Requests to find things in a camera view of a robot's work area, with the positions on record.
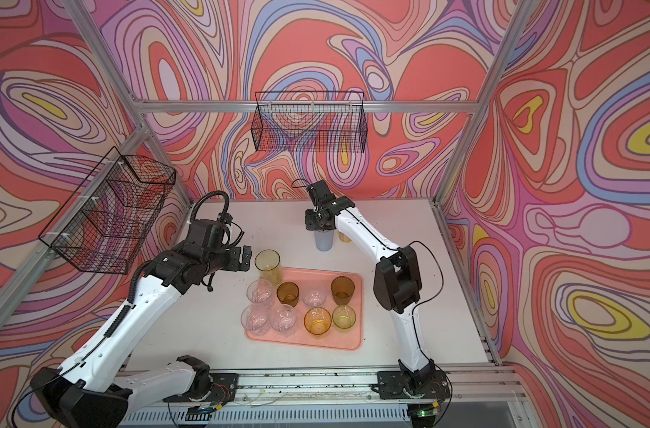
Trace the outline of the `tall blue cup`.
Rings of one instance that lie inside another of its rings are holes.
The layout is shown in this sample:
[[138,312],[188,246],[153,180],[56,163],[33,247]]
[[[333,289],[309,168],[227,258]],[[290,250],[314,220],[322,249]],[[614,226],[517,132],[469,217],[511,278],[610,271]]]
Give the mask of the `tall blue cup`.
[[334,230],[316,230],[313,233],[315,245],[319,251],[330,251],[332,249],[334,243]]

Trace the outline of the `tall yellow-green cup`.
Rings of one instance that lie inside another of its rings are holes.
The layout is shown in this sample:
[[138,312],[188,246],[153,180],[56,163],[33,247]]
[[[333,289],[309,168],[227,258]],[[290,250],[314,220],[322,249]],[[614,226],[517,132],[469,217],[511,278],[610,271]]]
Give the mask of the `tall yellow-green cup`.
[[255,267],[262,279],[278,287],[282,284],[282,270],[280,254],[273,249],[260,251],[255,256]]

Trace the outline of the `clear short glass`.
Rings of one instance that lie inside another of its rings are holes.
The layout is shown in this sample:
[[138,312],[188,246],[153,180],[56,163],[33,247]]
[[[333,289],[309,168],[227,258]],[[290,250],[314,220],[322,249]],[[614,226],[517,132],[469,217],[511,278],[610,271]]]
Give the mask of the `clear short glass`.
[[270,310],[269,322],[273,331],[288,337],[297,328],[298,315],[294,307],[287,304],[276,305]]
[[269,309],[262,304],[250,304],[243,310],[240,323],[249,335],[265,335],[271,329]]
[[275,301],[275,288],[268,280],[261,277],[249,285],[246,297],[253,304],[261,304],[269,308]]
[[328,294],[322,288],[312,288],[303,293],[301,301],[309,308],[322,307],[328,299]]

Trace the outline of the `tall orange cup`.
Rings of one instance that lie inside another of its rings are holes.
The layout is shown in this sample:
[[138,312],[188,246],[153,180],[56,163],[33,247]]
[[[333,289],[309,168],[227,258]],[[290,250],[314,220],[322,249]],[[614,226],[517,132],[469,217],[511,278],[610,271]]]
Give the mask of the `tall orange cup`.
[[343,243],[350,243],[352,240],[344,233],[338,233],[339,240]]

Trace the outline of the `olive brown short cup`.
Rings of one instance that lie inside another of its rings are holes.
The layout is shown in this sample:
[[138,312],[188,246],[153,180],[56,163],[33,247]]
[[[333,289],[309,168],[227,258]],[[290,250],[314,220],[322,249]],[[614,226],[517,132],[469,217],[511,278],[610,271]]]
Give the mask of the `olive brown short cup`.
[[338,276],[332,281],[330,289],[336,305],[347,305],[353,298],[355,283],[349,276]]

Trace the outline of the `amber cup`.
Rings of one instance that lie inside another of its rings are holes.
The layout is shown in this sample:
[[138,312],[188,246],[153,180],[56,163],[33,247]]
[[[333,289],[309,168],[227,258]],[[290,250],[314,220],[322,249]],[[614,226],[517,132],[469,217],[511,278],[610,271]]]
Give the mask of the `amber cup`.
[[303,324],[310,335],[323,336],[332,326],[332,316],[327,309],[314,307],[305,313]]

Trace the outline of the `green short cup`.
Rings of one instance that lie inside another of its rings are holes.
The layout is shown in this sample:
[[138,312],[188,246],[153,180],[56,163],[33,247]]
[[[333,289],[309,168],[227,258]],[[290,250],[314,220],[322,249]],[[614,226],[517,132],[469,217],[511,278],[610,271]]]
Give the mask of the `green short cup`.
[[339,332],[348,332],[357,322],[356,311],[348,305],[339,305],[332,312],[332,322]]

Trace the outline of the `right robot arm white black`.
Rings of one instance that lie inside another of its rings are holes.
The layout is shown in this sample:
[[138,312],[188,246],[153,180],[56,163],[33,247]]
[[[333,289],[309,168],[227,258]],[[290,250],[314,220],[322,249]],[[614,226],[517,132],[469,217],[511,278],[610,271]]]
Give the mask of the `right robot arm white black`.
[[375,263],[373,292],[394,323],[400,345],[399,368],[404,389],[416,395],[435,376],[435,362],[423,346],[418,306],[422,279],[417,253],[380,233],[347,196],[336,196],[325,182],[307,187],[313,207],[304,214],[308,230],[337,230]]

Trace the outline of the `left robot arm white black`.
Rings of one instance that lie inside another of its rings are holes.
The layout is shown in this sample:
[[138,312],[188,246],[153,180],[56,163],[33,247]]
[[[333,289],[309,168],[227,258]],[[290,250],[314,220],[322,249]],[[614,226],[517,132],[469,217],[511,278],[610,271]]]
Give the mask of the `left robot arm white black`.
[[214,388],[207,363],[183,355],[157,370],[119,376],[123,363],[173,304],[192,287],[213,288],[219,270],[248,269],[242,235],[233,235],[230,196],[214,191],[192,207],[187,237],[137,267],[119,309],[56,368],[43,367],[30,382],[46,413],[65,427],[116,427],[131,413],[180,396],[205,401]]

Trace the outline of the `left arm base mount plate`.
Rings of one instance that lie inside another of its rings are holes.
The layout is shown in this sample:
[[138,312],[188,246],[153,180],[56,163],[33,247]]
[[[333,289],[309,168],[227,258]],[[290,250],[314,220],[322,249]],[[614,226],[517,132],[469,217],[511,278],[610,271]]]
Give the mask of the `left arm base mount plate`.
[[212,372],[208,376],[208,381],[202,381],[201,383],[194,381],[190,392],[164,398],[163,402],[193,403],[198,406],[203,403],[213,406],[226,405],[234,401],[238,383],[238,373]]

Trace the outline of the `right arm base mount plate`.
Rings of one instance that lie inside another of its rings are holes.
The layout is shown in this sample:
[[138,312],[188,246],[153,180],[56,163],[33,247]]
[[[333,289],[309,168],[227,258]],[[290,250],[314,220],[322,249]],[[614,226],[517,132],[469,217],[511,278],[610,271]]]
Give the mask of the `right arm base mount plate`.
[[406,376],[401,371],[379,371],[377,381],[371,390],[383,401],[391,399],[431,399],[447,401],[451,397],[451,386],[444,373],[435,371],[420,381]]

